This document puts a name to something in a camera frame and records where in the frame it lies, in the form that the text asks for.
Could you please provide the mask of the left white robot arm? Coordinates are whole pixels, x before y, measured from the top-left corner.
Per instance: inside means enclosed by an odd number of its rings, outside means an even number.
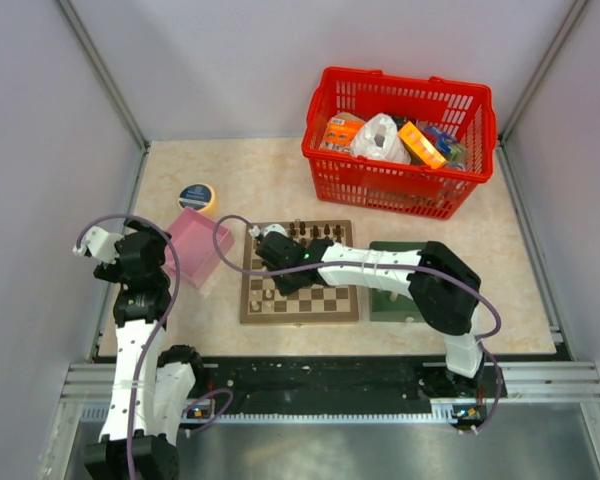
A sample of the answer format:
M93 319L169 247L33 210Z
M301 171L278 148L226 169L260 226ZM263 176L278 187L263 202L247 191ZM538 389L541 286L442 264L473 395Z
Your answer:
M194 348L162 348L179 290L163 268L170 234L140 217L128 216L124 224L128 231L120 234L93 221L74 247L76 255L97 260L95 278L119 287L111 398L84 464L93 479L176 479L185 401L204 390L207 374Z

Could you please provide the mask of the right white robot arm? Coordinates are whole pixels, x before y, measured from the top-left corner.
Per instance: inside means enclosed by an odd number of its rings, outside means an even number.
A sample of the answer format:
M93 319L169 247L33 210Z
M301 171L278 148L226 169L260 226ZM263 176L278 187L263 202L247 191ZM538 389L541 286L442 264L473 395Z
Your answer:
M467 396L482 385L483 354L474 331L481 280L444 244L386 251L317 239L304 246L279 225L253 227L249 234L283 296L313 285L357 286L413 300L425 323L443 337L449 388Z

